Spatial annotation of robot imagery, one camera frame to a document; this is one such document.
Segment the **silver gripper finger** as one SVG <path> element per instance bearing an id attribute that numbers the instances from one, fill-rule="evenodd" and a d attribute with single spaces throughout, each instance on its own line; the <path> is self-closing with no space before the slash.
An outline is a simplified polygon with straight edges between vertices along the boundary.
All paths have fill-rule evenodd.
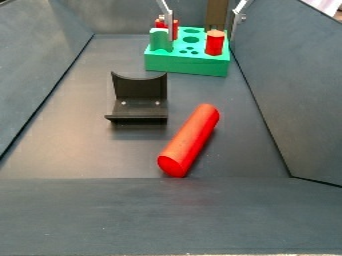
<path id="1" fill-rule="evenodd" d="M 164 0 L 155 0 L 157 3 L 157 6 L 163 12 L 163 19 L 164 19 L 164 24 L 167 25 L 167 29 L 168 29 L 168 41 L 172 41 L 173 39 L 173 35 L 172 35 L 172 31 L 173 31 L 173 13 L 172 10 L 168 8 L 168 5 L 165 3 Z"/>
<path id="2" fill-rule="evenodd" d="M 251 5 L 253 0 L 240 0 L 236 7 L 232 9 L 232 27 L 229 33 L 229 40 L 233 40 L 237 25 L 245 20 L 245 9 Z"/>

